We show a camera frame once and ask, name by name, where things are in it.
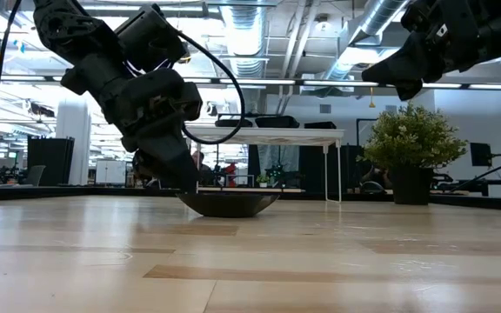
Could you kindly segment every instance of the ceiling duct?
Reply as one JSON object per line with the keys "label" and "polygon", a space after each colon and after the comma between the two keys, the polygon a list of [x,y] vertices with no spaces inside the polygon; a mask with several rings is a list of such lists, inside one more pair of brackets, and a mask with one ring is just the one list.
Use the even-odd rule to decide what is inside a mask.
{"label": "ceiling duct", "polygon": [[[264,77],[264,61],[253,59],[264,47],[266,10],[254,6],[222,6],[227,31],[227,50],[233,56],[231,71],[239,78]],[[264,113],[265,97],[261,90],[243,89],[246,111]]]}
{"label": "ceiling duct", "polygon": [[[366,4],[364,14],[361,17],[344,24],[339,34],[339,47],[343,51],[336,62],[324,73],[323,79],[345,79],[357,64],[356,60],[349,56],[347,47],[368,37],[381,37],[384,30],[408,2],[409,0],[370,0]],[[311,94],[318,97],[327,97],[331,95],[340,96],[341,92],[334,88],[322,88],[312,91]]]}

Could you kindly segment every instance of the wooden floor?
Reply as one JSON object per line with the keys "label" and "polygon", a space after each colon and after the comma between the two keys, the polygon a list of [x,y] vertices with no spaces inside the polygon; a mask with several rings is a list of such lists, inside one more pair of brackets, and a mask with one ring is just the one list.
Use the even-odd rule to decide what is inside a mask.
{"label": "wooden floor", "polygon": [[0,203],[0,312],[501,312],[501,211],[176,198]]}

